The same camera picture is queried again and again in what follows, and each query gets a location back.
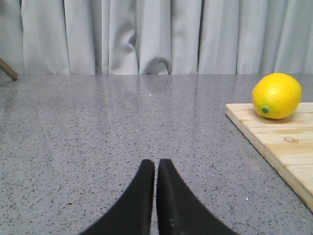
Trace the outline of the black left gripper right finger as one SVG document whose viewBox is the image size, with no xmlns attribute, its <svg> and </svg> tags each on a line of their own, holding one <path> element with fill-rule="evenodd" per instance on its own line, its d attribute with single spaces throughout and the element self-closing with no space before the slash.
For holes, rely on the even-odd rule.
<svg viewBox="0 0 313 235">
<path fill-rule="evenodd" d="M 159 161 L 156 211 L 160 235 L 235 235 L 196 198 L 170 159 Z"/>
</svg>

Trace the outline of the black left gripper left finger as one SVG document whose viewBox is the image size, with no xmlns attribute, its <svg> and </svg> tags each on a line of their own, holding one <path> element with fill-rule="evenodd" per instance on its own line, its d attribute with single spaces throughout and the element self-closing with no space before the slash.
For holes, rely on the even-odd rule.
<svg viewBox="0 0 313 235">
<path fill-rule="evenodd" d="M 115 204 L 83 235 L 148 235 L 154 195 L 155 165 L 143 160 L 139 169 Z"/>
</svg>

